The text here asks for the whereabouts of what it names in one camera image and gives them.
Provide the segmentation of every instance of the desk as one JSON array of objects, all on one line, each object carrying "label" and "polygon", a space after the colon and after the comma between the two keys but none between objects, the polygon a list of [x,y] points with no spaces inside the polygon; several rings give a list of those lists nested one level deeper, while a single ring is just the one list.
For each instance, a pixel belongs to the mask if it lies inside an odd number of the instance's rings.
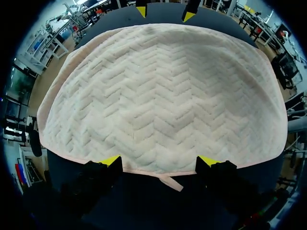
[{"label": "desk", "polygon": [[94,4],[94,5],[91,6],[90,8],[84,10],[82,13],[83,13],[83,14],[86,14],[86,15],[89,17],[89,19],[90,19],[90,21],[91,21],[92,24],[95,24],[94,20],[92,19],[92,13],[91,13],[91,12],[94,12],[94,13],[96,14],[95,9],[96,9],[97,7],[101,7],[102,5],[105,5],[106,3],[109,3],[110,1],[111,1],[111,0],[102,0],[102,1],[100,1],[100,2],[98,2],[98,3],[96,3],[96,4]]},{"label": "desk", "polygon": [[99,7],[99,6],[104,5],[105,3],[109,2],[109,1],[111,1],[111,0],[102,0],[102,1],[100,1],[100,2],[98,2],[98,3],[96,3],[96,4],[94,4],[94,5],[91,6],[90,8],[87,8],[87,9],[84,10],[82,13],[87,13],[87,12],[89,12],[89,11],[95,9],[96,7]]},{"label": "desk", "polygon": [[255,23],[262,30],[262,32],[258,36],[256,36],[254,41],[256,41],[258,39],[258,37],[260,37],[263,33],[266,33],[269,36],[269,39],[263,44],[264,46],[266,46],[271,40],[274,40],[281,48],[283,48],[286,51],[283,44],[276,37],[275,33],[270,28],[265,26],[262,22],[260,22],[257,19],[256,16],[252,15],[250,12],[246,11],[245,9],[242,9],[242,8],[239,8],[239,7],[237,7],[237,10],[241,11],[241,14],[240,14],[241,17],[242,17],[242,15],[247,16],[250,20],[252,20],[253,23]]},{"label": "desk", "polygon": [[[50,51],[51,53],[52,53],[52,55],[54,56],[54,57],[56,57],[57,59],[60,59],[61,57],[63,57],[65,54],[67,54],[68,53],[68,49],[57,39],[57,36],[61,33],[61,31],[63,30],[63,29],[65,29],[69,24],[70,24],[70,20],[68,21],[68,22],[66,22],[52,37],[51,37],[51,39],[45,44],[45,46],[44,46],[44,48],[46,48],[48,51]],[[58,45],[59,45],[59,47],[61,47],[63,50],[64,50],[64,52],[62,53],[62,54],[60,54],[59,56],[53,51],[53,50],[51,50],[50,48],[48,48],[49,46],[50,46],[50,44],[52,43],[52,42],[56,42]]]}]

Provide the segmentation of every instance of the shelf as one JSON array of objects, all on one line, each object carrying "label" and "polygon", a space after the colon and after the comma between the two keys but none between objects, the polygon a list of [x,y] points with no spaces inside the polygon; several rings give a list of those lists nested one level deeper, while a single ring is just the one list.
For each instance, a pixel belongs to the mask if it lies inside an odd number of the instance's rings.
[{"label": "shelf", "polygon": [[42,37],[44,37],[43,34],[39,34],[37,37],[35,37],[34,40],[28,46],[27,51],[29,51],[29,49],[32,47],[32,45],[39,40],[38,38],[42,38]]}]

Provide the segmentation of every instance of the blue object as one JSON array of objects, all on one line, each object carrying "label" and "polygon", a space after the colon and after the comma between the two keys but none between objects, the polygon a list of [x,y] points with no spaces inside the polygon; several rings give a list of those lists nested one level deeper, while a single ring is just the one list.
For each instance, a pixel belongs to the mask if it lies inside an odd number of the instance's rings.
[{"label": "blue object", "polygon": [[34,45],[34,50],[36,50],[38,47],[39,47],[39,45],[42,43],[42,40],[41,41],[37,41],[36,42],[36,44]]}]

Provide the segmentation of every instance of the wooden floor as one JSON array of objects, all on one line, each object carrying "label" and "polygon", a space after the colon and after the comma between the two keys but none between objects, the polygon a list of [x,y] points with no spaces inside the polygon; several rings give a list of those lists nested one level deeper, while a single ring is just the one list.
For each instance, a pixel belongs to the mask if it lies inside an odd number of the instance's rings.
[{"label": "wooden floor", "polygon": [[[69,37],[63,44],[68,49],[69,53],[72,52],[75,48],[75,43],[72,37]],[[52,82],[54,81],[60,69],[62,68],[68,54],[64,55],[60,59],[56,59],[54,57],[50,61],[48,68],[43,72],[42,75],[40,75],[36,79],[34,87],[32,89],[30,100],[29,100],[29,108],[27,111],[28,116],[36,116],[40,104],[42,103]]]}]

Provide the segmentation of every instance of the cable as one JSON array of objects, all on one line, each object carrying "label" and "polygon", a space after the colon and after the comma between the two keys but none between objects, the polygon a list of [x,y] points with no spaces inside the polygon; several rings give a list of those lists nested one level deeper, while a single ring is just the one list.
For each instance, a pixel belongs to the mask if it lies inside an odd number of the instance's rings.
[{"label": "cable", "polygon": [[301,136],[298,136],[297,139],[296,139],[290,146],[288,146],[285,150],[290,149],[290,148],[297,142],[297,140],[298,140],[300,137],[301,137]]}]

